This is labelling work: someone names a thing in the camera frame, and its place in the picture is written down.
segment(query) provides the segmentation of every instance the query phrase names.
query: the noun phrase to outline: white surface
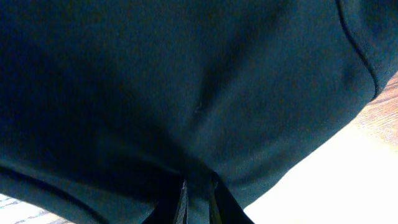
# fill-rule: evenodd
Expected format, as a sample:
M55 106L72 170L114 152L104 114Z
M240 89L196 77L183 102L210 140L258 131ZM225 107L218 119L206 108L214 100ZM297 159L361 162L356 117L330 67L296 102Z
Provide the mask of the white surface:
M398 223L398 153L352 125L245 208L255 223Z

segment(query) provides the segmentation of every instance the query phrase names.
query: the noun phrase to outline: wooden surface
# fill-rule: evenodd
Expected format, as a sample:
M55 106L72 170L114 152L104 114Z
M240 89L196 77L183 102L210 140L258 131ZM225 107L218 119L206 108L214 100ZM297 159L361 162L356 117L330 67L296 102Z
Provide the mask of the wooden surface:
M398 146L398 73L353 123L367 134Z
M389 216L396 214L398 202L398 182L394 182L398 176L398 156L394 156L398 155L397 108L398 74L353 122L245 212L256 223L398 223L398 218ZM71 222L0 195L0 223Z

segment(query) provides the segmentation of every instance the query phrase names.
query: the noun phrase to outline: seam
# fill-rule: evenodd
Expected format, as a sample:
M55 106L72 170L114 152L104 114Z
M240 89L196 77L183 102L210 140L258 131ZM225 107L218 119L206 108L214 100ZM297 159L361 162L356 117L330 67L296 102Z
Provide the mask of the seam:
M338 17L340 19L340 24L343 29L343 32L344 32L345 36L347 37L348 41L350 42L350 44L354 47L355 52L359 55L360 59L362 60L362 62L365 65L366 69L369 71L369 73L371 74L371 76L373 78L374 96L373 96L372 100L374 100L379 95L379 84L377 83L377 76L374 73L374 70L373 70L371 64L366 59L365 54L359 48L359 45L356 43L356 41L354 40L353 36L350 34L350 32L347 28L346 21L344 20L343 8L341 6L341 0L335 0L335 1L336 1L336 5L337 5L337 10L338 10Z

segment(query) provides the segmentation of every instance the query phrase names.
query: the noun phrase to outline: fabric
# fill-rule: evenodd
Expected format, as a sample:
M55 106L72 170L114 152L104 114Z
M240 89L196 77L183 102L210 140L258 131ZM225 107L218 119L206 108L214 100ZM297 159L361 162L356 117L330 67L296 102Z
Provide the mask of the fabric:
M253 221L243 212L238 202L225 187L220 177L215 173L210 177L209 186L209 221L210 224L253 224Z
M208 223L216 172L244 208L380 94L397 15L377 0L3 1L0 192L141 223L182 176L188 222Z

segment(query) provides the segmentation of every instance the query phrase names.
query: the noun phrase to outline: dark green fabric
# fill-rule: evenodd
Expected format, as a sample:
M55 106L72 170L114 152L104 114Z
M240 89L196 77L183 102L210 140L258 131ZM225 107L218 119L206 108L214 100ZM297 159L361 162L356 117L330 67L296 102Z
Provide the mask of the dark green fabric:
M381 92L397 14L376 0L3 1L0 192L76 223L140 223L182 175L188 222L208 223L216 172L244 208Z

